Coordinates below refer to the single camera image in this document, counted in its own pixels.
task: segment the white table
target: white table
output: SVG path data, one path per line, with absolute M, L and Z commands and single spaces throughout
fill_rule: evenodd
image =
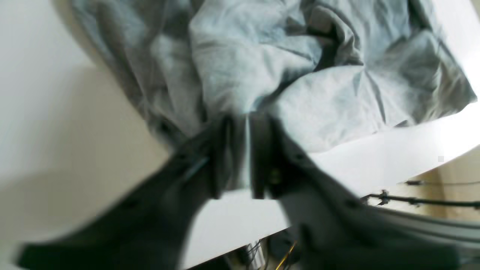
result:
M 0 269 L 16 269 L 10 261 L 21 242 L 85 224 L 167 158 L 72 23 L 65 2 L 0 2 Z M 436 0 L 435 6 L 447 43 L 477 91 L 476 14 L 468 0 Z M 311 157 L 361 196 L 478 145 L 479 115 L 474 104 Z M 209 202 L 195 221 L 182 267 L 287 225 L 275 201 L 252 200 L 248 191 L 228 193 Z

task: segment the crumpled fabric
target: crumpled fabric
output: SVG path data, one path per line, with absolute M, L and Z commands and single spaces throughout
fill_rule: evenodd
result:
M 72 0 L 151 131 L 173 148 L 264 110 L 307 152 L 476 101 L 424 0 Z

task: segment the gray cloth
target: gray cloth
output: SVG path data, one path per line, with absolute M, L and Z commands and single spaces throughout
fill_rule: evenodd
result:
M 308 152 L 476 100 L 421 0 L 73 0 L 152 132 L 265 110 Z

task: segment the yellow wire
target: yellow wire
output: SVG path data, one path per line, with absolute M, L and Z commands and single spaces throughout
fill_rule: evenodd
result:
M 292 247 L 290 248 L 290 250 L 285 254 L 285 256 L 283 256 L 283 259 L 280 261 L 280 263 L 278 264 L 278 266 L 275 268 L 275 270 L 278 270 L 280 268 L 280 266 L 282 266 L 282 263 L 287 259 L 287 257 L 290 255 L 290 252 L 292 252 L 293 248 L 295 247 L 295 245 L 297 244 L 297 241 L 295 241 L 292 245 Z

